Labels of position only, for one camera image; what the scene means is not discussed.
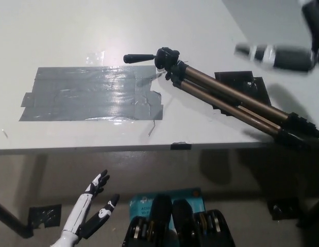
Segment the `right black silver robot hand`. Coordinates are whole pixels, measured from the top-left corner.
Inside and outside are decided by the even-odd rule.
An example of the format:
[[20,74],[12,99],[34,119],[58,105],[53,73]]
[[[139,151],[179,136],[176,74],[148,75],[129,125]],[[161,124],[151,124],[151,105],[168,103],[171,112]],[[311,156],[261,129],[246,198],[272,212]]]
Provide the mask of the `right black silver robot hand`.
[[312,38],[310,49],[292,45],[238,43],[234,53],[268,68],[303,73],[313,70],[319,63],[319,1],[300,1],[299,4]]

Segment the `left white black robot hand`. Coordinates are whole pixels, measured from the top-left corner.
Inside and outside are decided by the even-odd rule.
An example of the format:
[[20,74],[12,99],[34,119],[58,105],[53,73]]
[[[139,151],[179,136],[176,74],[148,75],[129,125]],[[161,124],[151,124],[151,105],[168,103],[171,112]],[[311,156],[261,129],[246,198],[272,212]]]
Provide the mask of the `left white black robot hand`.
[[108,203],[95,213],[89,220],[87,215],[93,200],[98,194],[103,192],[104,186],[108,182],[110,175],[107,170],[99,173],[93,181],[88,185],[86,190],[79,196],[75,203],[65,225],[63,233],[69,233],[77,237],[77,239],[88,239],[97,232],[110,218],[119,199],[119,194],[114,194]]

